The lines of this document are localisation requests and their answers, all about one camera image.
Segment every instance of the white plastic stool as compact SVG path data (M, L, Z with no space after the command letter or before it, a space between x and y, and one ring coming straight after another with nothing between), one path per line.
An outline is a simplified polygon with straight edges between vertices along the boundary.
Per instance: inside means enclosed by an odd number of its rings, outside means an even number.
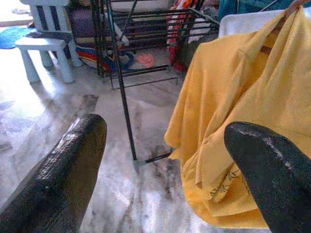
M30 9L32 15L34 17L35 27L41 32L55 32L55 33L70 33L67 26L66 16L65 16L65 8L69 4L69 0L20 0L23 4L30 5ZM51 7L56 8L57 18L60 30L56 30L56 25L54 23ZM44 14L39 15L39 7L42 7ZM44 23L47 25L47 30L44 29ZM72 76L68 60L65 56L64 48L67 43L63 39L52 39L52 38L30 38L23 37L16 42L17 47L20 49L27 78L29 82L38 82L40 80L38 73L33 65L33 62L28 54L28 50L39 50L40 56L42 60L42 64L45 67L50 67L53 65L51 57L48 51L55 51L57 54L57 59L59 66L61 68L61 73L63 76L63 81L65 83L71 83L74 81ZM71 36L71 40L68 42L70 55L72 64L75 67L82 66L82 62L80 61L78 54L76 53L76 45L74 43L73 37Z

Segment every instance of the yellow shirt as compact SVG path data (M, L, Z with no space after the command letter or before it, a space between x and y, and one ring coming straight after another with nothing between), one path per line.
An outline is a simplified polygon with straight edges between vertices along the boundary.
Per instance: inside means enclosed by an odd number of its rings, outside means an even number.
M311 21L300 7L271 33L283 16L258 32L201 44L165 134L176 148L171 158L181 161L187 201L219 227L267 228L225 148L230 122L266 126L311 155Z

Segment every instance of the floor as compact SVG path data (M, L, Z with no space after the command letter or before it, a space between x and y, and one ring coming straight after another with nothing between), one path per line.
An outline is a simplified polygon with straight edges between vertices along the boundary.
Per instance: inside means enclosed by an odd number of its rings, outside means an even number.
M158 65L165 62L165 52L151 52L158 54ZM39 83L27 81L17 49L0 50L0 206L77 117L95 112L107 122L107 144L81 233L269 232L218 229L205 223L185 201L178 161L165 159L134 169L120 93L111 90L109 81L84 65L72 68L76 81L65 84L57 65L45 69L38 52L32 51L31 57ZM144 77L173 75L162 71ZM141 80L127 78L126 83ZM175 81L127 88L139 159L169 151L163 134L180 88L181 82Z

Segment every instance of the clothes hanger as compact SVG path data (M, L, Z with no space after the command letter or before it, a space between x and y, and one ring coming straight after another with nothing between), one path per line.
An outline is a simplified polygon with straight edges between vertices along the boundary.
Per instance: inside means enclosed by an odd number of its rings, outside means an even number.
M272 30L271 33L276 33L276 34L278 34L278 33L281 31L281 29L282 29L282 27L283 27L285 21L288 19L288 17L289 17L293 12L295 12L295 11L298 9L298 7L299 7L300 5L306 4L306 3L308 3L308 2L310 2L310 0L294 0L294 1L290 4L290 6L289 6L288 8L285 9L285 15L284 15L284 17L278 22L278 24L274 27L274 29ZM262 46L261 49L260 49L260 52L263 52L263 53L266 53L266 54L269 55L270 52L271 52L271 48L269 48L269 47L267 47L267 46Z

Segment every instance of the blue mat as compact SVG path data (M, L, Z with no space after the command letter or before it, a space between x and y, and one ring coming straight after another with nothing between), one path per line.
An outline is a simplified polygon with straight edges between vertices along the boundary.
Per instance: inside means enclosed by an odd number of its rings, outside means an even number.
M0 33L0 49L13 49L15 42L30 33L33 28L9 27Z

